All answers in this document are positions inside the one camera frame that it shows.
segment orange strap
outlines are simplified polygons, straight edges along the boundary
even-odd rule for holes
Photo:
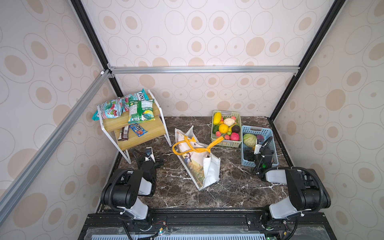
[[[196,139],[194,137],[192,139],[188,139],[188,137],[184,135],[184,141],[180,141],[180,142],[175,143],[172,146],[172,151],[176,155],[183,155],[183,154],[186,154],[187,152],[199,152],[199,153],[200,152],[211,152],[211,148],[223,140],[224,140],[224,137],[219,137],[215,141],[211,142],[211,144],[209,144],[207,148],[203,148],[203,147],[194,148],[194,147],[192,147],[190,142],[196,142]],[[185,152],[176,152],[175,146],[180,144],[180,143],[183,143],[183,142],[187,143],[187,145],[189,146],[190,149],[185,151]]]

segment dark purple fruit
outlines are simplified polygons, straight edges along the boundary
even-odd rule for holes
[[[238,126],[238,125],[233,126],[232,132],[239,133],[240,132],[240,126]]]

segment basket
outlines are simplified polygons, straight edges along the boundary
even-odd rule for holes
[[[262,135],[265,140],[267,140],[270,136],[273,136],[272,130],[266,127],[253,127],[253,126],[242,126],[242,132],[244,134],[246,133],[252,133],[254,135]],[[275,140],[273,139],[270,143],[267,145],[269,149],[274,151],[273,157],[272,157],[272,167],[276,167],[279,165],[279,160],[277,159],[277,153],[276,153],[276,146],[275,146]],[[247,147],[244,143],[242,143],[241,147],[241,165],[247,166],[247,167],[255,167],[255,162],[249,162],[244,159],[244,150],[251,150],[250,147]]]
[[[221,113],[222,117],[227,117],[227,118],[235,116],[236,117],[236,122],[240,126],[240,129],[241,129],[240,113],[238,113],[238,112],[231,112],[231,111],[214,110],[214,112],[212,114],[212,122],[214,122],[214,115],[215,115],[215,113]],[[211,142],[213,142],[213,141],[215,141],[217,139],[216,135],[212,133],[213,127],[214,127],[214,125],[212,124],[212,127],[211,127]],[[240,131],[239,135],[240,135],[240,139],[239,139],[240,141],[233,141],[233,140],[225,140],[224,139],[223,141],[221,141],[221,143],[217,144],[217,146],[239,147],[241,142],[242,142],[242,139],[243,139],[242,131]]]

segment marble tabletop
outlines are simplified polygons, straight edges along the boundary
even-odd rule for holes
[[[211,117],[165,117],[171,142],[175,141],[175,128],[186,132],[192,125],[202,143],[210,144]],[[243,125],[267,127],[264,117],[241,117]],[[278,142],[275,141],[279,165],[288,166]],[[212,153],[221,159],[218,182],[198,191],[178,157],[173,154],[165,137],[158,137],[135,147],[143,151],[152,147],[155,157],[163,153],[164,165],[157,170],[157,188],[153,197],[139,197],[151,208],[202,208],[202,207],[263,207],[287,197],[287,187],[262,182],[251,174],[253,168],[241,165],[240,148],[217,146]],[[121,159],[118,168],[137,168]]]

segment patterned wall panel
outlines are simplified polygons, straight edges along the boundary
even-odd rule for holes
[[[270,116],[292,73],[118,74],[124,94],[151,89],[165,116]]]
[[[0,3],[0,196],[100,73],[66,0]],[[0,239],[77,239],[116,149],[91,117],[105,83],[0,228]]]
[[[114,66],[297,65],[333,0],[83,0]]]
[[[339,240],[384,234],[383,63],[384,1],[349,1],[275,121],[330,194]]]

